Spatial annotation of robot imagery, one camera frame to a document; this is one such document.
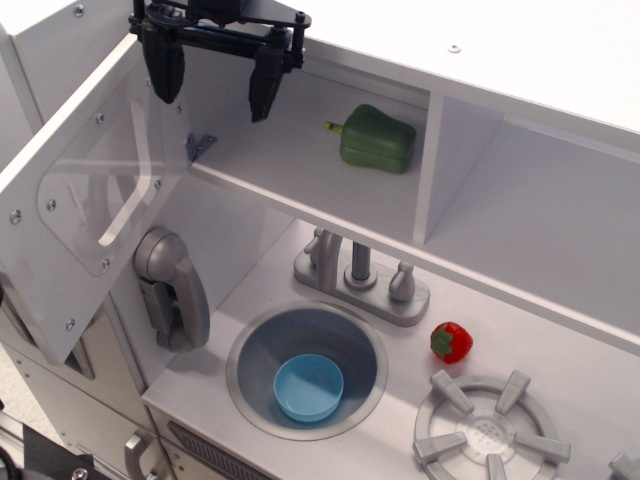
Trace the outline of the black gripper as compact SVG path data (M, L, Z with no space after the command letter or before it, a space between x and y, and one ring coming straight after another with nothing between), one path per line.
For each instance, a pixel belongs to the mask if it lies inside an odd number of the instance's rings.
M311 17L279 1L135 1L129 29L142 44L155 94L166 104L184 78L183 47L255 58L251 121L269 116L286 70L304 63Z

